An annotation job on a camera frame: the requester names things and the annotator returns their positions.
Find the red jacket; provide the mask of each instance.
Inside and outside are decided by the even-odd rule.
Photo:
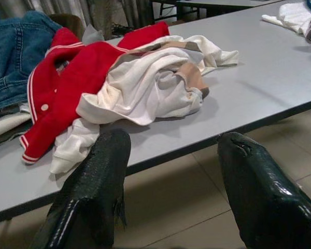
[[[36,66],[27,84],[28,102],[34,125],[20,142],[26,163],[35,163],[56,136],[79,116],[76,107],[82,93],[96,94],[107,72],[126,49],[133,49],[168,35],[164,22],[125,35],[118,47],[104,41],[84,46],[68,29],[57,31],[46,57]],[[57,65],[68,61],[64,71]]]

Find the white button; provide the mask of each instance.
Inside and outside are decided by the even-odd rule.
[[[48,109],[48,104],[44,104],[41,106],[41,110],[46,111]]]

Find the tiled floor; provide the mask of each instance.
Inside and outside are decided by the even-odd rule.
[[[248,134],[311,197],[311,110]],[[244,248],[228,204],[216,146],[125,180],[128,228],[115,246]],[[49,206],[0,223],[0,249],[27,248]]]

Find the white stripe trim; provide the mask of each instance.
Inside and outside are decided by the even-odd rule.
[[[110,44],[110,45],[111,45],[112,47],[116,48],[117,50],[120,50],[120,51],[123,51],[123,52],[128,52],[128,51],[129,51],[129,49],[120,48],[120,47],[115,46],[115,45],[112,45],[112,44]]]
[[[80,41],[78,43],[74,43],[74,44],[70,44],[70,45],[56,45],[56,46],[48,49],[47,52],[45,53],[45,56],[47,56],[51,51],[53,51],[54,49],[57,49],[57,48],[77,48],[77,47],[81,47],[81,46],[85,46],[85,45]]]
[[[34,124],[37,121],[37,113],[36,113],[36,108],[35,108],[35,104],[33,102],[33,76],[35,73],[35,70],[37,69],[37,67],[35,67],[30,76],[29,79],[27,81],[27,100],[29,103],[29,107],[31,109],[31,119],[32,119],[32,123]]]
[[[24,144],[22,137],[20,137],[19,140],[20,140],[20,144],[23,146],[24,150],[26,150],[26,145]]]
[[[25,162],[25,163],[28,163],[28,164],[34,164],[36,161],[29,161],[25,158],[22,157],[22,161]]]
[[[28,146],[29,146],[29,143],[28,143],[26,137],[25,137],[24,135],[22,135],[22,136],[21,136],[21,139],[22,139],[22,141],[23,141],[25,147],[28,147]]]
[[[24,159],[30,160],[30,161],[37,161],[37,160],[39,159],[39,157],[38,157],[38,158],[29,157],[29,156],[27,156],[25,153],[23,154],[22,157],[23,157]]]

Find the curtain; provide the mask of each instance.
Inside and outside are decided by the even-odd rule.
[[[0,17],[22,17],[32,9],[47,15],[69,13],[78,16],[84,28],[92,24],[110,39],[113,3],[113,0],[0,0]]]
[[[122,0],[122,4],[130,27],[137,29],[153,24],[150,0]]]

